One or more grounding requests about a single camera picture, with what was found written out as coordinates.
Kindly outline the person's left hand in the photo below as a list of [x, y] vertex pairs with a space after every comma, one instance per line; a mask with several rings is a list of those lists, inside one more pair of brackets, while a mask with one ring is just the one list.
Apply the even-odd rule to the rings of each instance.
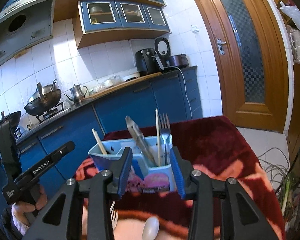
[[12, 217], [15, 227], [21, 231], [30, 226], [25, 213], [41, 210], [47, 204], [47, 195], [42, 185], [39, 185], [40, 197], [35, 205], [26, 202], [17, 202], [12, 205]]

